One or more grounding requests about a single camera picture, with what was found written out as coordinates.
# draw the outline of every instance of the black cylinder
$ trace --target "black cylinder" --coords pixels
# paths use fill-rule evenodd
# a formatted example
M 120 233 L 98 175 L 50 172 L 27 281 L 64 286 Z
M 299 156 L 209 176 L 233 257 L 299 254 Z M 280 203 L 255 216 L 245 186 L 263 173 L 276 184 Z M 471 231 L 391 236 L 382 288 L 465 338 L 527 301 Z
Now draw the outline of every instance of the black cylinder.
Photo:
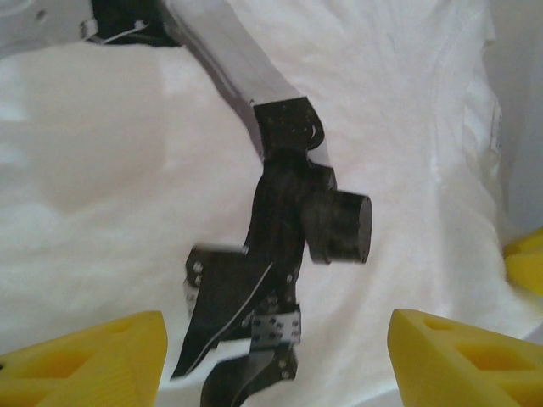
M 334 190 L 315 194 L 302 209 L 302 224 L 316 263 L 366 263 L 372 238 L 369 197 Z

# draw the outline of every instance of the white cloth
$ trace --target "white cloth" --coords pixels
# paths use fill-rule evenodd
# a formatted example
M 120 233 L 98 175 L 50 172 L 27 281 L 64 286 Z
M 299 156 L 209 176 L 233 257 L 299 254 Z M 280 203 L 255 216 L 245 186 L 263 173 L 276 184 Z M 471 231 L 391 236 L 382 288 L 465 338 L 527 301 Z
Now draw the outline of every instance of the white cloth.
M 366 265 L 305 256 L 297 379 L 245 405 L 347 407 L 393 388 L 393 309 L 516 337 L 538 326 L 543 309 L 504 278 L 486 1 L 231 3 L 314 104 L 340 187 L 374 210 Z M 157 405 L 198 406 L 213 365 L 246 350 L 168 380 L 190 248 L 242 243 L 249 225 L 260 161 L 241 122 L 184 49 L 76 44 L 0 70 L 0 354 L 159 309 Z

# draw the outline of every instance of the yellow plastic piece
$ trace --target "yellow plastic piece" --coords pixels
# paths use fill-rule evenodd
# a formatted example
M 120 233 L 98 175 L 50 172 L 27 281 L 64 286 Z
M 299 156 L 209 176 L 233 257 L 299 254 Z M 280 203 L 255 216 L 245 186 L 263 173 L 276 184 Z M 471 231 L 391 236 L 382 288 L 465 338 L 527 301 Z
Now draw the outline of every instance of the yellow plastic piece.
M 405 407 L 541 407 L 543 347 L 396 310 L 389 355 Z
M 167 350 L 143 312 L 0 356 L 0 407 L 152 406 Z
M 506 246 L 504 256 L 509 280 L 543 295 L 543 228 Z

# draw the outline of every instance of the robotic arm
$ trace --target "robotic arm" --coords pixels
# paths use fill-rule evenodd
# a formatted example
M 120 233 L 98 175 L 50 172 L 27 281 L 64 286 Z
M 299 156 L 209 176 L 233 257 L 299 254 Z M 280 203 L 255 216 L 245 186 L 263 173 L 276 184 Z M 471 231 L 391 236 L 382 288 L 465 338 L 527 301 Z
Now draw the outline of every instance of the robotic arm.
M 317 263 L 365 263 L 372 231 L 370 198 L 337 189 L 309 99 L 223 0 L 0 3 L 0 58 L 80 40 L 188 47 L 246 125 L 263 164 L 243 246 L 197 245 L 188 256 L 184 291 L 192 318 L 172 378 L 190 374 L 220 342 L 248 339 L 248 355 L 210 373 L 202 407 L 238 407 L 293 380 L 301 337 L 295 288 L 305 244 Z

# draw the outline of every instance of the yellow triangular object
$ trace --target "yellow triangular object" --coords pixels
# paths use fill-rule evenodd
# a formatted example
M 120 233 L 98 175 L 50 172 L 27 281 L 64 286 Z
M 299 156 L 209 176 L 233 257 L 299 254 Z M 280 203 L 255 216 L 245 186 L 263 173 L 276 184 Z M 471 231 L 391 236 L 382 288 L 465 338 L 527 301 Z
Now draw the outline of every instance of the yellow triangular object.
M 152 406 L 166 351 L 162 314 L 149 311 L 5 354 L 0 406 Z
M 543 347 L 396 310 L 389 355 L 405 407 L 541 407 Z
M 543 295 L 543 228 L 504 249 L 509 281 Z

